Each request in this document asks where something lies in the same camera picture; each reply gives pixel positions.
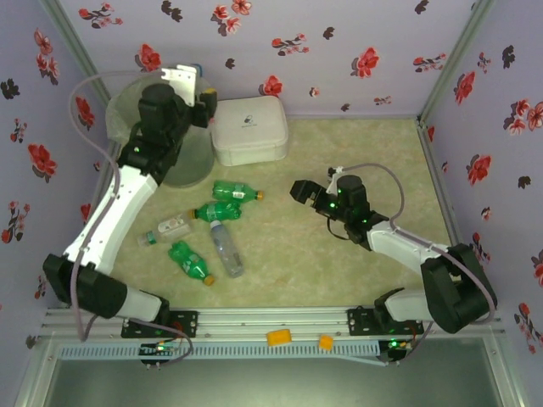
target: black bracket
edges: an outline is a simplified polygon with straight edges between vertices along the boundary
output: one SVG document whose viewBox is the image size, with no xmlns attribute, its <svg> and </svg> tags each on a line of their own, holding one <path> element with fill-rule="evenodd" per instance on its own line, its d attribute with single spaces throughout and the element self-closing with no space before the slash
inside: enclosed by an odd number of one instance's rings
<svg viewBox="0 0 543 407">
<path fill-rule="evenodd" d="M 383 326 L 379 323 L 374 308 L 362 306 L 347 309 L 347 324 L 352 337 L 412 335 L 413 330 L 417 335 L 424 333 L 423 324 L 416 321 L 389 321 L 387 326 Z"/>
<path fill-rule="evenodd" d="M 198 328 L 198 311 L 170 311 L 170 317 L 167 326 L 178 329 L 187 334 L 188 337 L 196 337 Z M 146 325 L 140 325 L 133 321 L 128 321 L 124 324 L 120 337 L 123 338 L 165 338 L 171 339 L 176 337 L 176 334 L 161 329 L 151 328 Z"/>
</svg>

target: clear plastic bottle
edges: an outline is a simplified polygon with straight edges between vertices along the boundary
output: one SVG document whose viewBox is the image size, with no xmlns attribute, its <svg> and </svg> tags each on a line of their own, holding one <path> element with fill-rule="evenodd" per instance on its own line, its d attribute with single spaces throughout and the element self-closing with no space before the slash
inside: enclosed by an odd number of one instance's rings
<svg viewBox="0 0 543 407">
<path fill-rule="evenodd" d="M 190 216 L 183 212 L 177 216 L 162 220 L 152 231 L 143 233 L 137 238 L 140 247 L 144 248 L 156 243 L 173 243 L 193 231 Z"/>
<path fill-rule="evenodd" d="M 211 222 L 211 238 L 228 275 L 232 278 L 241 276 L 244 273 L 244 265 L 239 257 L 239 252 L 230 233 L 218 220 Z"/>
</svg>

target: ventilated strip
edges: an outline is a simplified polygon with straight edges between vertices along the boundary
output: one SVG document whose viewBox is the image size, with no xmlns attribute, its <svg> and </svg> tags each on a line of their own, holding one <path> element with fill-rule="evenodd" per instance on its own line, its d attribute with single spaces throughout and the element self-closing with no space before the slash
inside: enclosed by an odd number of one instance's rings
<svg viewBox="0 0 543 407">
<path fill-rule="evenodd" d="M 159 356 L 139 354 L 139 343 L 81 343 L 64 345 L 59 351 L 61 360 L 145 360 Z M 161 359 L 177 357 L 187 345 L 173 354 L 161 354 Z M 318 348 L 316 342 L 294 342 L 269 347 L 267 343 L 195 343 L 193 360 L 218 359 L 303 359 L 329 358 L 334 355 L 367 357 L 379 355 L 378 341 L 357 341 L 335 344 L 330 352 Z"/>
</svg>

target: white storage case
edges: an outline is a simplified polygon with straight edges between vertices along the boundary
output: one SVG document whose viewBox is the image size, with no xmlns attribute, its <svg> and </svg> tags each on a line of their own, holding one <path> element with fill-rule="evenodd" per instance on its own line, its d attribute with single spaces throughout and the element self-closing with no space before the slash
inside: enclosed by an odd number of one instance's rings
<svg viewBox="0 0 543 407">
<path fill-rule="evenodd" d="M 215 113 L 213 147 L 227 166 L 284 159 L 288 127 L 278 98 L 222 100 Z"/>
</svg>

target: robotic arm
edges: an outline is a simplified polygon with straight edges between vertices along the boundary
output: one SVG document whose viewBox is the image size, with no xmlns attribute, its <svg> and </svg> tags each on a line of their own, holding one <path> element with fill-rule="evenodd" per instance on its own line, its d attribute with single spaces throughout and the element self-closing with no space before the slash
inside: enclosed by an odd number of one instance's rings
<svg viewBox="0 0 543 407">
<path fill-rule="evenodd" d="M 444 331 L 455 333 L 490 311 L 487 298 L 473 278 L 453 264 L 460 262 L 497 300 L 471 248 L 465 244 L 447 247 L 428 243 L 394 226 L 389 218 L 370 209 L 361 178 L 329 169 L 328 189 L 313 181 L 296 181 L 290 195 L 327 221 L 344 223 L 348 238 L 369 251 L 385 254 L 423 278 L 424 290 L 395 289 L 375 301 L 375 317 L 384 331 L 392 321 L 435 321 Z"/>
<path fill-rule="evenodd" d="M 70 279 L 77 272 L 77 299 L 81 308 L 111 318 L 120 316 L 166 325 L 169 303 L 111 278 L 115 257 L 137 213 L 162 183 L 177 161 L 182 141 L 190 125 L 207 127 L 213 117 L 216 92 L 194 95 L 196 69 L 178 65 L 163 70 L 163 79 L 146 87 L 138 103 L 141 121 L 131 131 L 117 164 L 120 188 L 116 200 L 101 219 L 91 241 L 83 249 L 79 270 L 73 270 L 83 242 L 108 204 L 115 180 L 94 211 L 87 226 L 62 256 L 50 254 L 43 269 L 57 297 L 71 304 Z"/>
</svg>

